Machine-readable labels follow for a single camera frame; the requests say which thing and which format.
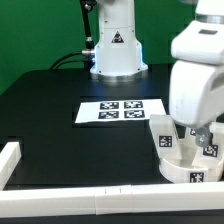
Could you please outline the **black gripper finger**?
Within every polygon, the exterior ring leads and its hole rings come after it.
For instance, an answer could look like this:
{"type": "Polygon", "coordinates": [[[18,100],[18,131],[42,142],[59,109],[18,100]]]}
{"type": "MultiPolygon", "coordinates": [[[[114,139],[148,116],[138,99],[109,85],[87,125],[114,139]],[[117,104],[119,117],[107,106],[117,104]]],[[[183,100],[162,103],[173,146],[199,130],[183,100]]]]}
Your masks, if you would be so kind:
{"type": "Polygon", "coordinates": [[[206,148],[210,145],[212,135],[208,127],[201,127],[199,129],[196,129],[195,133],[195,143],[199,147],[206,148]]]}

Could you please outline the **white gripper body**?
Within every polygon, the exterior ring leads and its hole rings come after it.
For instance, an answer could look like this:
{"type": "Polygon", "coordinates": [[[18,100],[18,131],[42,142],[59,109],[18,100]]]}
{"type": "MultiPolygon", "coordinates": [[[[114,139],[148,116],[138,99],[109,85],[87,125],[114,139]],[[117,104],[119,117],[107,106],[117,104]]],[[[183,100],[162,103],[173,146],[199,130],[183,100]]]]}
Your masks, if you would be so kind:
{"type": "Polygon", "coordinates": [[[224,25],[192,21],[175,37],[169,112],[194,129],[224,113],[224,25]]]}

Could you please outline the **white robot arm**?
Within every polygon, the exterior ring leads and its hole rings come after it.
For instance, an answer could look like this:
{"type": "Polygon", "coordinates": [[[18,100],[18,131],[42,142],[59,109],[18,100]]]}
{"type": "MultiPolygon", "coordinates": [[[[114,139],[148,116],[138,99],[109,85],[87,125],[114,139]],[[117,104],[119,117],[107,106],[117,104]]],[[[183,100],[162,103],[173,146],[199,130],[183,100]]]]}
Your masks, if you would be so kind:
{"type": "MultiPolygon", "coordinates": [[[[212,142],[210,124],[224,114],[224,0],[182,0],[196,5],[195,19],[171,43],[169,113],[196,132],[196,144],[212,142]]],[[[134,0],[96,0],[100,39],[94,78],[128,80],[148,69],[135,36],[134,0]]]]}

